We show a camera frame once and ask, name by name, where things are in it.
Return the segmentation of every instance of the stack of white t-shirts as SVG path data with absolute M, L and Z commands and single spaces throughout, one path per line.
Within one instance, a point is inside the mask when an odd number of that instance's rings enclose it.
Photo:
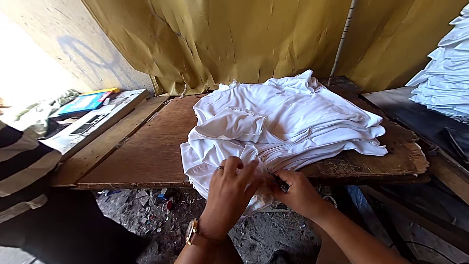
M 469 5 L 450 22 L 454 28 L 428 57 L 431 61 L 406 86 L 410 100 L 449 116 L 469 116 Z
M 385 133 L 380 116 L 364 111 L 322 86 L 312 71 L 271 78 L 263 84 L 220 84 L 193 107 L 197 126 L 181 144 L 184 173 L 208 196 L 215 169 L 229 156 L 260 170 L 299 169 L 345 149 L 366 155 L 387 153 L 376 137 Z M 256 195 L 245 214 L 272 201 Z

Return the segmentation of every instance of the left hand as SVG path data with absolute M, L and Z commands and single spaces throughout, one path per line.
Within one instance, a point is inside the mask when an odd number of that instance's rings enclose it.
M 199 218 L 199 230 L 204 237 L 221 241 L 236 224 L 262 183 L 261 179 L 253 179 L 258 163 L 251 161 L 244 166 L 240 158 L 231 156 L 221 163 L 224 169 L 213 173 L 207 204 Z

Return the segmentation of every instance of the dirt floor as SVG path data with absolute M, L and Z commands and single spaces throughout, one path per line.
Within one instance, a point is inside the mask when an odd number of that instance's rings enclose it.
M 151 239 L 139 264 L 173 263 L 184 246 L 188 222 L 205 206 L 194 189 L 168 189 L 166 200 L 158 198 L 160 192 L 123 189 L 97 195 L 105 216 Z M 314 263 L 319 249 L 306 219 L 294 212 L 259 212 L 238 222 L 229 235 L 245 263 L 267 263 L 278 249 L 291 253 L 295 263 Z

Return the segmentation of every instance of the scissors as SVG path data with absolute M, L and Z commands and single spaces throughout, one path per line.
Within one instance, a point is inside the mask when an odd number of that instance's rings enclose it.
M 273 184 L 277 185 L 280 187 L 280 189 L 284 192 L 287 193 L 288 189 L 290 188 L 290 185 L 288 185 L 287 182 L 283 181 L 280 179 L 278 175 L 275 175 L 275 173 L 269 172 L 270 177 L 267 177 L 267 179 L 272 182 Z

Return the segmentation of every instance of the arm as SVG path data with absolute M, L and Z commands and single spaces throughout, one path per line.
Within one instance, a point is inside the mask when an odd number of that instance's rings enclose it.
M 409 264 L 375 237 L 357 226 L 324 201 L 300 172 L 280 170 L 276 173 L 290 188 L 284 193 L 272 187 L 275 199 L 311 219 L 331 236 L 353 264 Z
M 198 221 L 202 238 L 192 245 L 186 244 L 175 264 L 214 262 L 220 242 L 241 217 L 249 200 L 262 183 L 261 179 L 253 177 L 257 164 L 258 161 L 252 161 L 244 166 L 241 159 L 233 156 L 222 162 L 224 169 L 213 173 L 207 204 Z

